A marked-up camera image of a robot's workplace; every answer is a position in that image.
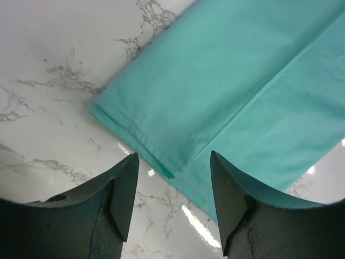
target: metal jaw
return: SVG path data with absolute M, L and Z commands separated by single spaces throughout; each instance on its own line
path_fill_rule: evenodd
M 0 199 L 1 258 L 117 259 L 127 240 L 139 170 L 132 154 L 45 202 Z
M 322 205 L 290 196 L 215 152 L 211 177 L 224 256 L 345 258 L 345 200 Z

